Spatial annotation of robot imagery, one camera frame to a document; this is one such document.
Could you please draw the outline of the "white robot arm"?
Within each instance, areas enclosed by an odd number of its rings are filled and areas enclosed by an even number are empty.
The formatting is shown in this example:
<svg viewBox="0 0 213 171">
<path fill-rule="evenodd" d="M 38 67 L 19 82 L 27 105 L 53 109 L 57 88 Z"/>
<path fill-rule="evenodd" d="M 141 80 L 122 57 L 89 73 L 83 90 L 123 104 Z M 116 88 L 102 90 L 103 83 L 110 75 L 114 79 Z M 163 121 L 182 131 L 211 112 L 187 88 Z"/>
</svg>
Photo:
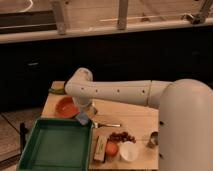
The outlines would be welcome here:
<svg viewBox="0 0 213 171">
<path fill-rule="evenodd" d="M 213 89 L 195 79 L 95 82 L 79 68 L 65 92 L 81 108 L 102 99 L 158 110 L 158 170 L 213 171 Z"/>
</svg>

